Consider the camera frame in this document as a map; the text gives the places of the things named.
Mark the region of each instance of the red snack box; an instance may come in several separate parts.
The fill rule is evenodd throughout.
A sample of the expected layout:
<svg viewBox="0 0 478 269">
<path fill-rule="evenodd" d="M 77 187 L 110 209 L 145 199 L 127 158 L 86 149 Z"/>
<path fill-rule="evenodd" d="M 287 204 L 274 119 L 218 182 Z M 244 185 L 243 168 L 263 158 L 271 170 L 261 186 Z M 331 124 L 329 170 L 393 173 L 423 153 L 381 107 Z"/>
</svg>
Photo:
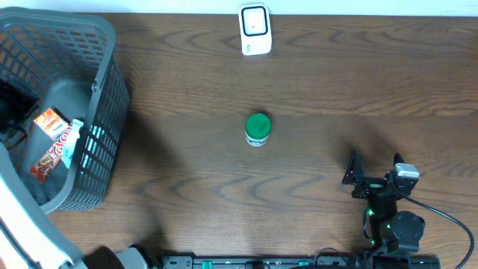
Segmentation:
<svg viewBox="0 0 478 269">
<path fill-rule="evenodd" d="M 57 140 L 68 127 L 68 123 L 51 108 L 38 116 L 34 122 L 53 140 Z"/>
</svg>

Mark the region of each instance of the laundry basket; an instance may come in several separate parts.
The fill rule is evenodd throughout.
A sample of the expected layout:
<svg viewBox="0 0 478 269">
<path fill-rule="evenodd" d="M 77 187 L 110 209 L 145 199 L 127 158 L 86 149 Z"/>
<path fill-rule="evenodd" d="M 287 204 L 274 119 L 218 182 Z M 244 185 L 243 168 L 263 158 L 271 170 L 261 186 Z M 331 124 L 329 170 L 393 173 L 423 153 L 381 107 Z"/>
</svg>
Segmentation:
<svg viewBox="0 0 478 269">
<path fill-rule="evenodd" d="M 28 136 L 10 159 L 45 213 L 89 210 L 105 197 L 130 101 L 115 42 L 113 27 L 97 16 L 0 9 L 0 79 L 39 100 L 22 126 Z M 29 170 L 54 141 L 33 119 L 51 107 L 84 125 L 70 168 L 60 164 L 40 183 Z"/>
</svg>

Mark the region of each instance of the small container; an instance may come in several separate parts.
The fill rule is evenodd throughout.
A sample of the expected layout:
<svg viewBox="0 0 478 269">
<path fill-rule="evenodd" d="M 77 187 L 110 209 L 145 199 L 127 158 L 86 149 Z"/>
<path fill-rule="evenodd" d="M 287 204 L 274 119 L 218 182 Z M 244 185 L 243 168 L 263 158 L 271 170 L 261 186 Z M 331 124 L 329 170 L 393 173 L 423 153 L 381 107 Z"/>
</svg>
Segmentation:
<svg viewBox="0 0 478 269">
<path fill-rule="evenodd" d="M 246 121 L 246 141 L 251 146 L 262 146 L 267 142 L 270 134 L 270 119 L 268 116 L 252 114 Z"/>
</svg>

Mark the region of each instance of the snack package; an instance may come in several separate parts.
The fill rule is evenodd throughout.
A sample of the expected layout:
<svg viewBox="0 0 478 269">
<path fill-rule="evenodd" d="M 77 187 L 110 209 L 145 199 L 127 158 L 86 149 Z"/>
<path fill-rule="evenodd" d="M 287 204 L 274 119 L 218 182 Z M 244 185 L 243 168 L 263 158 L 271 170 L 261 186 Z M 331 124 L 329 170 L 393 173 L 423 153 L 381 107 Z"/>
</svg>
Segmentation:
<svg viewBox="0 0 478 269">
<path fill-rule="evenodd" d="M 30 174 L 36 176 L 38 181 L 44 183 L 53 169 L 61 162 L 61 152 L 65 142 L 68 140 L 71 129 L 72 123 L 69 124 L 45 155 L 30 169 Z"/>
<path fill-rule="evenodd" d="M 52 140 L 58 137 L 68 128 L 68 123 L 64 121 L 51 108 L 47 109 L 34 122 L 40 127 Z"/>
<path fill-rule="evenodd" d="M 72 121 L 72 129 L 69 133 L 68 140 L 66 141 L 63 151 L 61 153 L 61 160 L 65 164 L 66 168 L 69 169 L 70 164 L 72 163 L 73 152 L 75 151 L 75 145 L 77 139 L 80 138 L 80 128 L 83 126 L 83 122 L 74 119 Z"/>
</svg>

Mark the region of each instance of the wood grain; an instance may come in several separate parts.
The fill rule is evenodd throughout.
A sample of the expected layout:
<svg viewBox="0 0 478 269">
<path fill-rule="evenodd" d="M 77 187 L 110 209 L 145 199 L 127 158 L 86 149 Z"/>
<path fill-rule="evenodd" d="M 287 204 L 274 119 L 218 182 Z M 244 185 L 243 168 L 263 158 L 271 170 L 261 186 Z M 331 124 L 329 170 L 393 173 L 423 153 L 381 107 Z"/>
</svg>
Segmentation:
<svg viewBox="0 0 478 269">
<path fill-rule="evenodd" d="M 84 252 L 132 243 L 197 255 L 357 251 L 364 200 L 341 179 L 350 150 L 381 176 L 421 171 L 412 196 L 478 233 L 478 23 L 472 18 L 273 16 L 273 50 L 244 57 L 236 16 L 101 14 L 131 113 L 105 203 L 50 214 Z M 273 119 L 252 148 L 243 125 Z M 454 268 L 457 225 L 427 223 L 420 254 Z M 478 256 L 467 268 L 478 267 Z"/>
</svg>

